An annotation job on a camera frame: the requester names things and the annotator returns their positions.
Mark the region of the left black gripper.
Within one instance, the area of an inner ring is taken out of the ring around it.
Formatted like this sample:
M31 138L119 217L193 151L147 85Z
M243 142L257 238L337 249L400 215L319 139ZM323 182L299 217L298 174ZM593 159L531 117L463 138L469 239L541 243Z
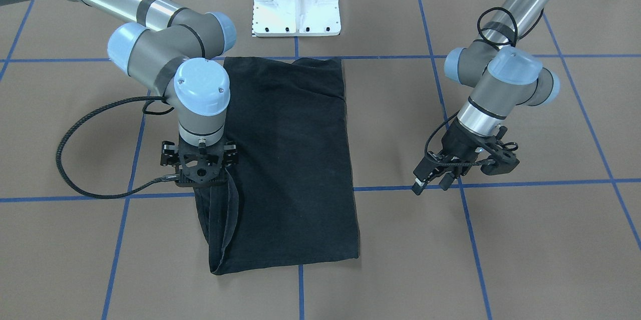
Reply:
M439 187L447 191L456 179L465 176L474 166L479 166L483 174L501 175L513 171L519 160L515 142L503 143L507 131L499 126L497 134L481 137L468 131L458 120L447 121L449 128L441 139L442 149L433 153L428 149L433 137L445 126L442 122L430 135L424 147L424 157L414 170L415 182L412 192L421 195L426 186L436 178L441 178Z

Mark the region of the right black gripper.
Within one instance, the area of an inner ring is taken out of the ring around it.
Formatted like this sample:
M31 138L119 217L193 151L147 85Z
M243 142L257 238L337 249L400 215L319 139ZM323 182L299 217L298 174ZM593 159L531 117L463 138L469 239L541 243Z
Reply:
M162 177L163 182L174 182L178 187L206 188L224 185L227 182L226 168L238 163L238 151L234 141L221 138L212 146L199 140L197 146L179 138L178 144L162 142L160 164L172 166L174 174Z

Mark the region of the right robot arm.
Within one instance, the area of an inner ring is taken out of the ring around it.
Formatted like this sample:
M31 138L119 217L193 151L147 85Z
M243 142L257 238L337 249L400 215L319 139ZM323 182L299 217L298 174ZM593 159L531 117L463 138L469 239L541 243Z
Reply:
M2 5L27 1L2 0ZM235 44L231 19L220 12L200 14L173 0L68 1L123 22L108 40L108 57L151 92L145 103L162 101L176 110L179 142L163 142L161 155L161 164L175 172L152 183L194 188L226 183L237 150L224 137L230 78L214 58Z

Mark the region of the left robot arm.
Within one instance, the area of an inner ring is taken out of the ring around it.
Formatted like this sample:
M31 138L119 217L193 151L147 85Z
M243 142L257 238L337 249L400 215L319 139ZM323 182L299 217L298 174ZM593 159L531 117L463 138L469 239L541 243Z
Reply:
M420 195L439 179L447 190L478 166L483 174L510 173L519 160L518 145L504 142L504 121L515 106L541 106L558 96L558 76L545 68L535 56L518 48L538 24L549 0L506 0L504 5L487 10L492 18L478 18L478 37L467 48L455 48L444 62L444 73L472 92L460 110L453 113L440 143L441 150L424 150L415 167L412 191Z

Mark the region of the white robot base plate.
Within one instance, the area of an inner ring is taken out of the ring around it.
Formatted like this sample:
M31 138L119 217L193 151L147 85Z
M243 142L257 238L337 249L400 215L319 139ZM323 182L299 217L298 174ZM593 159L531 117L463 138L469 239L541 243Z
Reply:
M253 0L255 37L327 37L341 31L339 0Z

